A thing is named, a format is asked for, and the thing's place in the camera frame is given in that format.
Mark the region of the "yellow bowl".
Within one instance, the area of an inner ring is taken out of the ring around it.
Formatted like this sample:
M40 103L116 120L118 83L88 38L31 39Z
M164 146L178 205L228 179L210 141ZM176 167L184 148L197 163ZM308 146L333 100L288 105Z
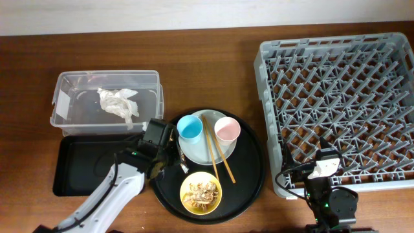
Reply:
M187 176L180 187L180 200L192 214L211 214L220 204L223 190L219 180L207 172L195 172Z

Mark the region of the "food scraps with rice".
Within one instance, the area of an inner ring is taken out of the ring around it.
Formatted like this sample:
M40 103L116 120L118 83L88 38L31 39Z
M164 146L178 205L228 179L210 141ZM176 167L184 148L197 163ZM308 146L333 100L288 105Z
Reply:
M182 198L184 204L189 204L192 207L207 212L218 199L220 191L217 185L213 182L208 183L190 183L188 191Z

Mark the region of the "white napkin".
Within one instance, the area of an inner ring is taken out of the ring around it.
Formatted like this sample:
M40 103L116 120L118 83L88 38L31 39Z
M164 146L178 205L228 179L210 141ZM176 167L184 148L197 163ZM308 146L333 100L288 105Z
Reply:
M111 114L119 116L125 120L127 130L133 128L132 116L139 116L137 103L129 98L138 94L138 91L131 89L106 90L98 88L100 95L101 108Z

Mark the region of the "pink cup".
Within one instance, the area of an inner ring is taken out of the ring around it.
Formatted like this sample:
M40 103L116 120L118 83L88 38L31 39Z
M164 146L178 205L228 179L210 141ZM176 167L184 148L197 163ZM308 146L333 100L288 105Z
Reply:
M239 137L241 126L236 119L226 116L215 123L214 132L219 144L228 146Z

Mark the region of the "blue cup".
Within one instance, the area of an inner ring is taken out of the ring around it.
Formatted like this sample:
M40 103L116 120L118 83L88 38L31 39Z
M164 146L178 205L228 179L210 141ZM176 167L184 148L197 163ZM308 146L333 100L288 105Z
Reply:
M186 115L179 119L177 130L183 140L189 144L196 144L201 139L203 123L195 115Z

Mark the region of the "gold foil wrapper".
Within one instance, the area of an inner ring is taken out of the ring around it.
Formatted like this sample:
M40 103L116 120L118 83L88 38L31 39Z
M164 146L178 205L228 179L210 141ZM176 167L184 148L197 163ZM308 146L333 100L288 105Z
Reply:
M186 164L186 161L185 161L185 154L182 151L182 149L180 148L179 143L177 143L177 150L178 150L178 153L179 153L180 167L182 168L184 173L188 173L189 168L188 168L188 166Z

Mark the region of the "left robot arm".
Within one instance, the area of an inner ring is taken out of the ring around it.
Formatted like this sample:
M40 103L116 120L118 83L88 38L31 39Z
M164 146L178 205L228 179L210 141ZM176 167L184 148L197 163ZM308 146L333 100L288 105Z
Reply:
M108 174L73 214L54 228L41 232L106 232L122 209L144 189L146 182L161 179L167 166L180 162L177 128L153 118L132 145L113 155Z

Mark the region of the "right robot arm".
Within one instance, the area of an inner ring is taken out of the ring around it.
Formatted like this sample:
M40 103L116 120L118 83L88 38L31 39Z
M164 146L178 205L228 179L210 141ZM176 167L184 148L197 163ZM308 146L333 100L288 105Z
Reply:
M294 182L303 182L302 196L288 190L284 185L277 185L284 191L305 200L312 210L315 223L306 225L306 232L351 232L351 224L356 223L358 194L342 186L331 186L329 180L338 171L343 162L342 154L324 139L320 138L320 149L316 150L315 159L295 162L287 146L283 143L283 165L278 176L286 173Z

